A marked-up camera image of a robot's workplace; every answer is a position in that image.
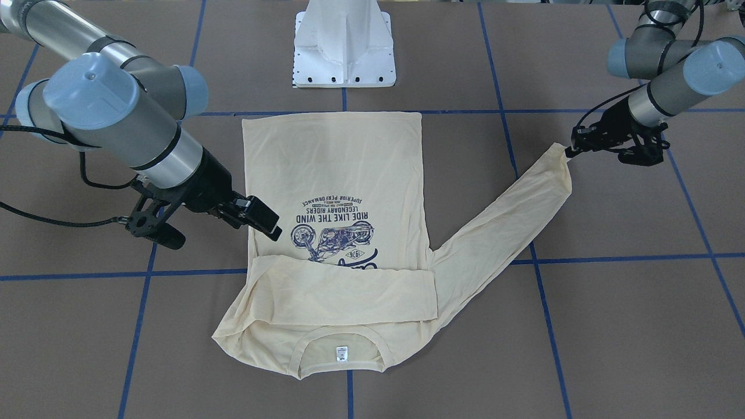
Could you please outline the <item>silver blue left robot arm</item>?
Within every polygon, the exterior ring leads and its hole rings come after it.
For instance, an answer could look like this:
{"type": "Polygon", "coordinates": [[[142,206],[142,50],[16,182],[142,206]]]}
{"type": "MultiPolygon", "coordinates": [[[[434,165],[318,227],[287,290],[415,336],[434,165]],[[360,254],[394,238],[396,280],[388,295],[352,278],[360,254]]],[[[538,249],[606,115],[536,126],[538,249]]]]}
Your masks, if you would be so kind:
{"type": "Polygon", "coordinates": [[[567,158],[607,151],[623,164],[660,164],[669,143],[667,121],[742,82],[744,41],[727,35],[713,41],[680,40],[677,35],[693,13],[704,23],[702,1],[646,1],[630,37],[609,50],[607,70],[644,84],[601,103],[597,122],[577,122],[567,158]]]}

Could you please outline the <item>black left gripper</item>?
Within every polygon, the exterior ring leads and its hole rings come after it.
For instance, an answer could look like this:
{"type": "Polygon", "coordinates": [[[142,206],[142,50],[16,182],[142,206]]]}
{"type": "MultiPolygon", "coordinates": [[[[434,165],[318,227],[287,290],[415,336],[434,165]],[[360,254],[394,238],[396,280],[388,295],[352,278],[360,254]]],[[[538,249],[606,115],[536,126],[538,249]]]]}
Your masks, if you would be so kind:
{"type": "Polygon", "coordinates": [[[572,147],[564,150],[567,159],[575,158],[588,151],[610,150],[633,140],[630,148],[618,149],[618,154],[641,154],[642,147],[637,137],[636,121],[627,104],[615,104],[604,111],[598,122],[583,125],[587,116],[580,118],[572,130],[572,147]]]}

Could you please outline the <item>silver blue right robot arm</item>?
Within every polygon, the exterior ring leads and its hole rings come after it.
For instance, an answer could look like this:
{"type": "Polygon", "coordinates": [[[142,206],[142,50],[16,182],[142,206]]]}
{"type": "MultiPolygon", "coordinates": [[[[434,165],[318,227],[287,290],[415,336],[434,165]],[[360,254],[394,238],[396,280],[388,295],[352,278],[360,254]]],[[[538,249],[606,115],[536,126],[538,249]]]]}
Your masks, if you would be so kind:
{"type": "Polygon", "coordinates": [[[140,197],[115,218],[133,236],[171,249],[185,241],[168,223],[180,207],[277,240],[279,217],[232,188],[230,172],[181,127],[207,108],[191,66],[165,66],[61,1],[3,1],[2,32],[48,48],[66,63],[16,98],[21,129],[80,153],[103,150],[130,167],[140,197]]]}

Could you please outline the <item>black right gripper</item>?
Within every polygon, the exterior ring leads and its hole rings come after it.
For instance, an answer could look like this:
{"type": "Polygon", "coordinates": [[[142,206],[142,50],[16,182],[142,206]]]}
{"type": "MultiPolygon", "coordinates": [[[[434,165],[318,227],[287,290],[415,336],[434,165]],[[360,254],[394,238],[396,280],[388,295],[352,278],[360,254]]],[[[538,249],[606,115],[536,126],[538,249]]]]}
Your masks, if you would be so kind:
{"type": "Polygon", "coordinates": [[[282,235],[279,215],[260,198],[234,191],[230,172],[205,148],[194,174],[176,191],[178,204],[191,212],[207,213],[235,229],[250,226],[273,242],[282,235]]]}

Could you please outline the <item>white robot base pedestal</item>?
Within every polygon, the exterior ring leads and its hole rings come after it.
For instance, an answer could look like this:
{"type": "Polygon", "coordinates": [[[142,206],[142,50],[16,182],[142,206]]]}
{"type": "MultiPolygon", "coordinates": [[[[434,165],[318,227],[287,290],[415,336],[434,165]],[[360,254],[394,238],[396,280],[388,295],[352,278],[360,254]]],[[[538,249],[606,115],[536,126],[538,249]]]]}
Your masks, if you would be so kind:
{"type": "Polygon", "coordinates": [[[376,1],[311,1],[295,17],[296,88],[396,84],[391,16],[376,1]]]}

